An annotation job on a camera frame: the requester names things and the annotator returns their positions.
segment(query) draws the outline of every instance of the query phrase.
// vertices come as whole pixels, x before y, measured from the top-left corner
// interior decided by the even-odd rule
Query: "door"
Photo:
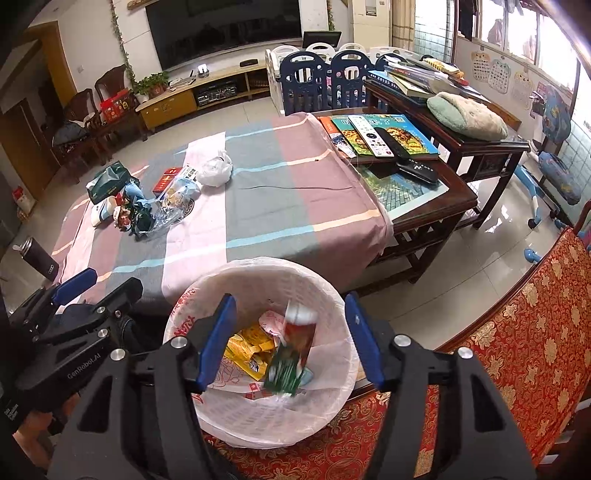
[[[35,136],[34,131],[37,130],[26,100],[0,115],[0,143],[35,200],[41,198],[59,167],[43,143],[43,136]]]

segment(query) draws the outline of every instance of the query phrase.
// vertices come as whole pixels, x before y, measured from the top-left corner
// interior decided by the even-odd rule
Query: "plastic bag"
[[[225,150],[219,150],[217,157],[201,162],[196,168],[199,182],[210,187],[220,187],[230,180],[232,160]]]
[[[232,261],[204,275],[181,296],[168,319],[164,342],[185,335],[197,319],[212,315],[225,293],[236,299],[237,330],[268,310],[283,314],[291,299],[317,312],[307,361],[314,377],[295,397],[251,400],[237,390],[256,389],[257,382],[223,360],[215,382],[193,397],[201,428],[232,446],[257,449],[293,445],[318,432],[343,407],[359,371],[339,293],[312,270],[287,260]]]

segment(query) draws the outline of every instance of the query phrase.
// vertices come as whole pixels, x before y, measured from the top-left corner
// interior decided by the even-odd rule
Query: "glass block wall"
[[[562,144],[558,156],[574,176],[583,190],[581,201],[577,205],[569,205],[554,189],[551,192],[558,200],[571,222],[576,223],[583,205],[591,199],[591,81],[581,69],[579,92],[571,120],[570,136]]]
[[[415,0],[414,51],[452,60],[454,0]]]

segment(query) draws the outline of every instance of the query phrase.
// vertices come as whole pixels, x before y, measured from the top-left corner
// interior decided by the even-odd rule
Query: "wooden cabinet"
[[[166,122],[196,111],[197,104],[192,90],[169,96],[141,110],[146,127],[152,131]]]

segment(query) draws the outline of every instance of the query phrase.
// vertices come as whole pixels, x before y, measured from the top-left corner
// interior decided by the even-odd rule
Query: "remote control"
[[[382,158],[396,156],[363,116],[349,115],[349,121],[359,132],[359,135],[361,135],[374,156]]]

